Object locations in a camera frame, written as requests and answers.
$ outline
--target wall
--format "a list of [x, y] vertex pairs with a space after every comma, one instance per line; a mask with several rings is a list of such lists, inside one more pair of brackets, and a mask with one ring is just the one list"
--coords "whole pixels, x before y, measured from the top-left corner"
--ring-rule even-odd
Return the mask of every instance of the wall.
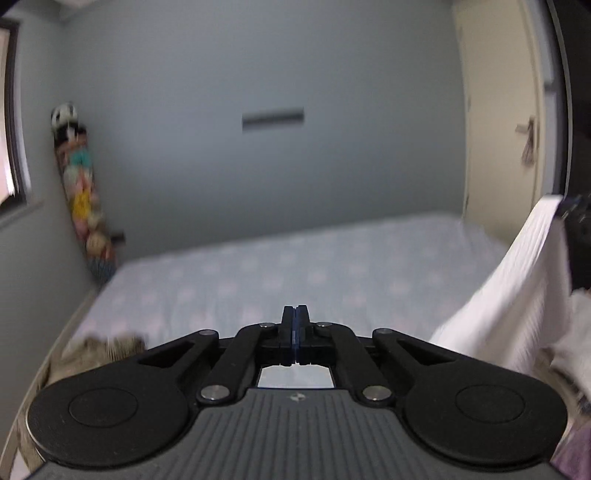
[[0, 228], [2, 439], [50, 346], [91, 288], [52, 155], [50, 113], [64, 95], [64, 32], [31, 5], [17, 6], [7, 17], [22, 22], [22, 133], [32, 194], [43, 205]]
[[[67, 26], [124, 255], [462, 211], [462, 74], [443, 0], [103, 0]], [[303, 127], [243, 134], [243, 113]]]

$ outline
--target mattress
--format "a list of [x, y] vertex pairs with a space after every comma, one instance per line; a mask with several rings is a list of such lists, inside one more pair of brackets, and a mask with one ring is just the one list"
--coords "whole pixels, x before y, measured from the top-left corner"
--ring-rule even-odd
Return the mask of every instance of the mattress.
[[[432, 214], [165, 254], [125, 264], [74, 337], [137, 333], [148, 347], [205, 328], [228, 337], [306, 304], [312, 321], [357, 335], [390, 327], [428, 340], [506, 250], [480, 227]], [[318, 386], [314, 372], [277, 367], [271, 383]]]

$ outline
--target window frame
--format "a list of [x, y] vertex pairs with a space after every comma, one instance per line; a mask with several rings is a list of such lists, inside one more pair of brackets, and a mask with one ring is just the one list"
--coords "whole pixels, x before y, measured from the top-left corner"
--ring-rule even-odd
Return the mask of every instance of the window frame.
[[4, 67], [4, 122], [6, 130], [6, 145], [8, 162], [14, 185], [14, 199], [8, 206], [0, 209], [0, 215], [12, 210], [16, 206], [23, 205], [27, 200], [22, 165], [18, 152], [18, 137], [15, 117], [15, 70], [17, 62], [17, 39], [20, 23], [8, 18], [0, 18], [0, 29], [8, 31], [8, 46], [6, 65]]

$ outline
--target metal screw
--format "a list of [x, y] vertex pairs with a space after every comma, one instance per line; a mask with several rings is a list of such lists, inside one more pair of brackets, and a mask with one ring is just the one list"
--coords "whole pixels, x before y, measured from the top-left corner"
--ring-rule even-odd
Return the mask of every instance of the metal screw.
[[371, 385], [363, 389], [363, 396], [371, 401], [386, 400], [390, 395], [392, 395], [390, 389], [382, 385]]
[[227, 387], [223, 385], [208, 385], [201, 389], [201, 396], [206, 400], [223, 400], [230, 394]]

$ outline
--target round black pad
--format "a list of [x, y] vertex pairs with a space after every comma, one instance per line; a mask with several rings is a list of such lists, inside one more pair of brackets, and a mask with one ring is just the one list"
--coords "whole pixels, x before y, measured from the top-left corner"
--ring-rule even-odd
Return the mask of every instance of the round black pad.
[[115, 427], [129, 420], [138, 409], [138, 401], [119, 388], [98, 388], [78, 395], [70, 403], [70, 415], [87, 427]]
[[166, 369], [129, 362], [41, 390], [27, 423], [46, 460], [78, 468], [115, 468], [168, 446], [188, 417], [185, 396]]
[[500, 385], [474, 385], [456, 396], [456, 407], [468, 418], [483, 423], [505, 423], [523, 413], [521, 395]]
[[493, 468], [549, 460], [567, 420], [549, 386], [471, 359], [424, 369], [405, 399], [404, 415], [436, 452]]

